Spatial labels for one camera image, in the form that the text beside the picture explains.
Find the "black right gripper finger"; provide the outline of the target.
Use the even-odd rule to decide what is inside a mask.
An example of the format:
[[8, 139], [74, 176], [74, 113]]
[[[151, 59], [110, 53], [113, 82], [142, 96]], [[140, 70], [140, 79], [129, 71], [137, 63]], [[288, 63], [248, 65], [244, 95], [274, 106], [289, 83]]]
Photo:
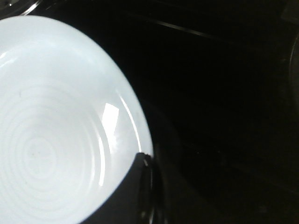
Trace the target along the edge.
[[88, 219], [89, 224], [162, 224], [163, 194], [153, 159], [137, 153], [127, 175]]

